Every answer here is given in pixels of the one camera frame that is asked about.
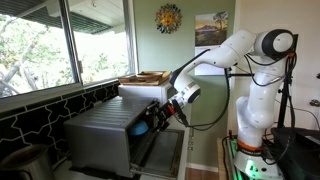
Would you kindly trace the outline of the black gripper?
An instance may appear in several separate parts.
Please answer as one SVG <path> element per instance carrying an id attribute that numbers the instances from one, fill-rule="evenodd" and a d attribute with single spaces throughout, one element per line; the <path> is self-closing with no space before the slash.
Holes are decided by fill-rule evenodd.
<path id="1" fill-rule="evenodd" d="M 169 125 L 168 119 L 176 113 L 174 106 L 170 102 L 166 102 L 156 112 L 157 126 L 156 131 L 164 131 Z"/>

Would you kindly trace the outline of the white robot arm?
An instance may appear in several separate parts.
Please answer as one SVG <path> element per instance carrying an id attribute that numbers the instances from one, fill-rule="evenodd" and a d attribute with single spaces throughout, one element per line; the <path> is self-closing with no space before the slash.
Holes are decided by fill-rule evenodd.
<path id="1" fill-rule="evenodd" d="M 286 29 L 275 29 L 254 35 L 240 30 L 219 47 L 206 49 L 170 75 L 170 84 L 177 90 L 157 113 L 158 127 L 165 129 L 167 119 L 176 115 L 186 117 L 182 108 L 193 103 L 201 94 L 197 83 L 188 72 L 200 64 L 229 68 L 243 57 L 257 56 L 262 64 L 253 75 L 248 96 L 237 99 L 238 150 L 246 155 L 258 156 L 262 152 L 262 131 L 274 122 L 274 98 L 282 80 L 287 76 L 286 61 L 295 51 L 296 37 Z"/>

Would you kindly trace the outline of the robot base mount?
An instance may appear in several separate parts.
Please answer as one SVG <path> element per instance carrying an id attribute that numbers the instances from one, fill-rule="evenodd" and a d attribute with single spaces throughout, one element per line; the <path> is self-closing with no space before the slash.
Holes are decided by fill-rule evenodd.
<path id="1" fill-rule="evenodd" d="M 237 141 L 228 140 L 228 153 L 233 180 L 284 180 L 276 164 L 266 164 L 260 156 L 251 156 L 237 150 Z"/>

